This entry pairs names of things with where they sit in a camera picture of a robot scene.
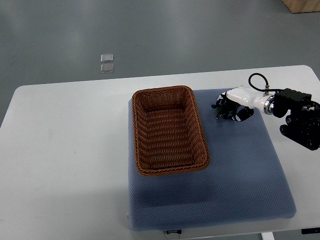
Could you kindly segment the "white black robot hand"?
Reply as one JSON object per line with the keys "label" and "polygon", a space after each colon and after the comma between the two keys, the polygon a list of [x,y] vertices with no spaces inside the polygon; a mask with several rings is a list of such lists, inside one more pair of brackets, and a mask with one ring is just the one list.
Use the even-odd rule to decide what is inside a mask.
{"label": "white black robot hand", "polygon": [[259,110],[266,115],[273,114],[274,96],[264,93],[264,91],[255,90],[248,85],[236,87],[221,93],[216,102],[225,99],[240,104],[236,115],[228,120],[243,122],[253,116],[255,110]]}

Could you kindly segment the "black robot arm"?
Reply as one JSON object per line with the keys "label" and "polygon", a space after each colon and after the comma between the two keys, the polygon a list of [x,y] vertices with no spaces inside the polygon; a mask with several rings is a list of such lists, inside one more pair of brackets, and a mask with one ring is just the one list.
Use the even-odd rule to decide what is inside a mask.
{"label": "black robot arm", "polygon": [[[252,83],[252,77],[260,76],[265,81],[265,88],[260,89]],[[277,118],[285,117],[286,124],[279,127],[280,133],[290,140],[315,151],[320,147],[320,104],[312,100],[312,95],[290,88],[270,89],[267,78],[261,73],[253,73],[248,78],[249,85],[267,96],[263,111]]]}

